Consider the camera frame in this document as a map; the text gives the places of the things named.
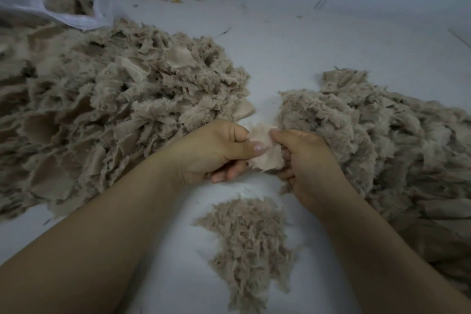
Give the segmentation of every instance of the fuzzy textile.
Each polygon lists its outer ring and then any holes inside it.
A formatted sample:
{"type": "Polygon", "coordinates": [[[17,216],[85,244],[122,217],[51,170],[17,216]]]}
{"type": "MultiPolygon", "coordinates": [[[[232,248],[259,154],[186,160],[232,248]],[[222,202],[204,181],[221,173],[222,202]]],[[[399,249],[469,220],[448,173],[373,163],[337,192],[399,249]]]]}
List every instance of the fuzzy textile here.
{"type": "Polygon", "coordinates": [[[324,137],[355,189],[469,296],[471,117],[351,69],[325,72],[319,92],[281,95],[279,127],[324,137]]]}
{"type": "Polygon", "coordinates": [[[248,161],[251,168],[260,169],[262,171],[281,169],[285,166],[285,161],[281,153],[281,145],[275,143],[270,136],[270,129],[276,128],[265,123],[258,123],[252,128],[248,139],[255,142],[262,142],[267,149],[265,152],[248,161]]]}
{"type": "Polygon", "coordinates": [[[221,251],[210,261],[227,282],[229,310],[261,313],[271,280],[289,291],[294,251],[285,245],[285,217],[273,200],[236,198],[214,205],[196,225],[217,234],[221,251]]]}
{"type": "Polygon", "coordinates": [[[168,142],[254,111],[249,75],[210,37],[36,20],[0,28],[0,218],[68,215],[168,142]]]}

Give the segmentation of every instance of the person's left arm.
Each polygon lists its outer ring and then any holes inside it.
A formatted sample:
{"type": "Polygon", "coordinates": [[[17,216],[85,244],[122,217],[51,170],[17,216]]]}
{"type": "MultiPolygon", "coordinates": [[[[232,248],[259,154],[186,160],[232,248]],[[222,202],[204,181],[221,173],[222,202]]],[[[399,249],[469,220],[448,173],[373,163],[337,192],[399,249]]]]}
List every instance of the person's left arm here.
{"type": "Polygon", "coordinates": [[[215,121],[140,163],[0,266],[2,312],[111,313],[183,186],[244,173],[264,148],[215,121]]]}

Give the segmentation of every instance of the white table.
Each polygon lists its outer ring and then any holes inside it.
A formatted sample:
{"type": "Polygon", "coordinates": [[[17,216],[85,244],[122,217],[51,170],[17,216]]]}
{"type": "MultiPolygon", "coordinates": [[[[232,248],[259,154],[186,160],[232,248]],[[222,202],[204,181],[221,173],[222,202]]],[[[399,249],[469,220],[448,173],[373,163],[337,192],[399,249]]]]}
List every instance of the white table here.
{"type": "MultiPolygon", "coordinates": [[[[319,75],[334,66],[367,69],[374,83],[390,90],[471,109],[471,49],[445,30],[416,31],[315,12],[310,6],[249,0],[119,1],[137,21],[170,33],[210,35],[224,46],[234,64],[252,76],[249,100],[257,113],[243,124],[272,121],[281,103],[278,91],[318,89],[319,75]]],[[[272,176],[248,174],[236,182],[191,189],[138,270],[124,312],[225,313],[226,284],[207,264],[215,252],[215,237],[191,223],[211,204],[248,191],[283,204],[291,244],[304,244],[291,276],[291,293],[273,286],[266,313],[358,313],[321,225],[292,195],[280,198],[279,187],[272,176]]],[[[44,224],[50,218],[44,206],[37,206],[0,223],[0,263],[57,222],[44,224]]]]}

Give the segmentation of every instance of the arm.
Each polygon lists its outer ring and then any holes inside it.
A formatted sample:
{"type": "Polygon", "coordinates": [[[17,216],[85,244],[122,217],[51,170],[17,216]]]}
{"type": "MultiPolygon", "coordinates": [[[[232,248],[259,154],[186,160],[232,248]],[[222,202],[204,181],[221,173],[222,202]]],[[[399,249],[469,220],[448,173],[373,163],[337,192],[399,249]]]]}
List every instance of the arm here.
{"type": "Polygon", "coordinates": [[[300,131],[272,137],[290,153],[280,178],[325,226],[363,313],[471,313],[470,301],[356,193],[320,137],[300,131]]]}
{"type": "Polygon", "coordinates": [[[39,236],[0,266],[2,312],[114,311],[182,187],[209,174],[214,183],[232,179],[245,171],[240,159],[263,153],[259,143],[245,142],[247,134],[230,122],[210,123],[39,236]]]}

